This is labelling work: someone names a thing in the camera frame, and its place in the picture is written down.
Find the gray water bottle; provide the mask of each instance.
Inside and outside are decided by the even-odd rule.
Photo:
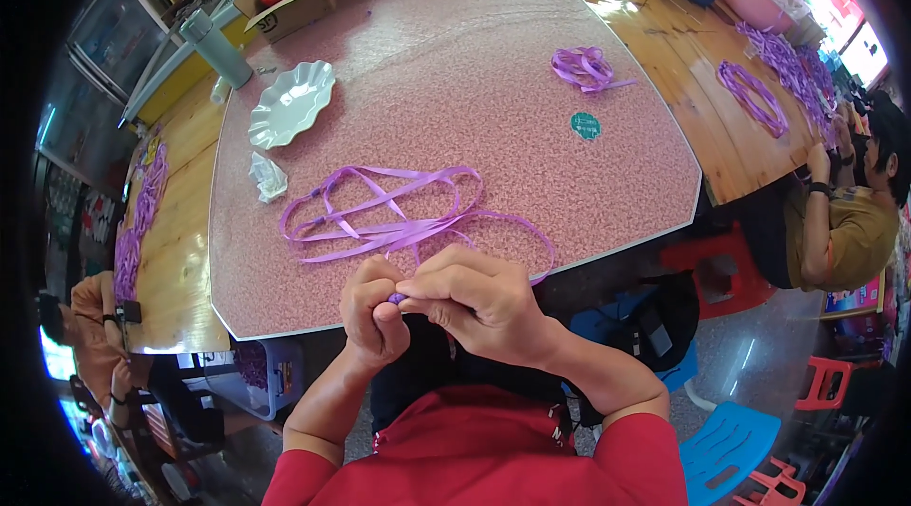
[[[180,26],[180,34],[193,45],[202,58],[222,75],[234,89],[250,80],[253,69],[220,29],[215,28],[209,15],[197,9]]]

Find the crumpled tissue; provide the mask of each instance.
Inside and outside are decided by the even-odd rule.
[[[260,201],[264,204],[288,190],[287,174],[274,161],[263,158],[256,152],[253,153],[253,164],[250,166],[250,179],[258,182],[256,187],[260,189]]]

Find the orange plastic stool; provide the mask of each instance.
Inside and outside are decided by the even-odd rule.
[[[778,473],[778,476],[769,476],[767,474],[762,474],[761,472],[753,471],[750,473],[750,478],[759,482],[762,486],[768,490],[765,494],[760,494],[759,492],[751,492],[750,500],[747,500],[741,496],[735,496],[734,501],[739,504],[745,504],[746,506],[755,506],[760,504],[761,506],[799,506],[803,500],[803,495],[806,493],[806,485],[803,484],[800,480],[795,480],[792,478],[794,472],[797,469],[787,463],[781,462],[775,457],[771,457],[772,464],[779,467],[781,472]],[[797,496],[793,498],[788,498],[787,496],[781,494],[776,488],[779,484],[792,489],[797,492]]]
[[[801,411],[814,411],[816,409],[838,409],[842,407],[845,401],[845,394],[848,391],[848,380],[851,379],[851,372],[854,371],[854,364],[842,362],[825,357],[810,356],[810,365],[816,368],[813,375],[813,383],[810,385],[810,393],[804,399],[797,399],[795,409]],[[834,399],[826,399],[829,389],[832,387],[832,380],[838,372],[842,372],[842,383],[838,386],[838,393]]]
[[[685,241],[666,247],[661,251],[661,264],[678,272],[694,271],[699,261],[723,254],[730,255],[737,264],[738,272],[731,275],[731,290],[728,292],[733,296],[710,305],[702,294],[699,277],[694,272],[696,294],[699,295],[700,320],[724,317],[757,307],[777,290],[759,274],[759,269],[750,256],[750,248],[746,245],[744,233],[737,223],[729,234]]]

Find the wristwatch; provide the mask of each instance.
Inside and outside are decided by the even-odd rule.
[[[825,193],[826,197],[832,197],[832,190],[829,188],[829,184],[823,183],[822,181],[814,181],[811,183],[810,192]]]

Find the white plate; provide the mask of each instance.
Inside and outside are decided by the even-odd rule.
[[[333,97],[335,71],[325,61],[299,63],[262,91],[250,113],[250,143],[265,150],[286,146],[313,126],[316,115]]]

